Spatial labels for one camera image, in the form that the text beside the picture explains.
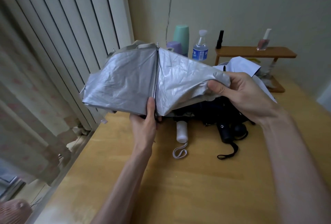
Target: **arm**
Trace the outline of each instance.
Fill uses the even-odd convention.
[[[134,135],[133,152],[118,177],[110,196],[91,224],[129,223],[141,179],[152,155],[152,144],[156,134],[154,119],[155,102],[149,98],[145,120],[137,115],[130,115]]]
[[[230,88],[208,87],[230,99],[266,138],[283,223],[331,223],[331,196],[295,122],[245,73],[228,72]]]

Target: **mint green cup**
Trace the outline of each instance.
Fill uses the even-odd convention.
[[[183,56],[187,57],[190,41],[190,31],[188,29],[188,25],[176,25],[175,32],[173,34],[173,40],[178,41],[182,44]]]

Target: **wrist strap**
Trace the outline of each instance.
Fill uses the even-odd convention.
[[[177,147],[173,152],[172,152],[172,156],[175,158],[175,159],[181,159],[181,158],[183,158],[183,157],[185,157],[186,155],[187,155],[187,151],[186,151],[186,149],[184,149],[186,146],[187,146],[187,143],[188,142],[186,142],[183,146],[181,146],[181,147]],[[177,150],[181,150],[180,152],[179,152],[179,154],[178,155],[176,155],[176,151]]]
[[[233,148],[233,153],[231,154],[220,154],[220,155],[217,155],[217,158],[218,159],[227,159],[227,158],[231,158],[233,157],[236,152],[238,152],[238,146],[236,144],[234,144],[233,142],[229,143],[231,145],[231,147]]]

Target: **hand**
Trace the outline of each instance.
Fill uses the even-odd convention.
[[[155,100],[152,97],[147,101],[147,116],[143,119],[135,114],[130,114],[130,121],[135,142],[135,149],[139,151],[152,151],[156,134],[156,121],[154,118]]]
[[[280,105],[272,101],[247,73],[226,72],[226,74],[230,76],[230,88],[215,80],[208,81],[208,88],[229,98],[231,103],[251,121],[261,125],[264,119],[275,117],[282,110]]]

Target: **curtain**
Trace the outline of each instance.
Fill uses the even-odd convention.
[[[0,159],[27,182],[51,184],[80,122],[4,11],[0,21]]]

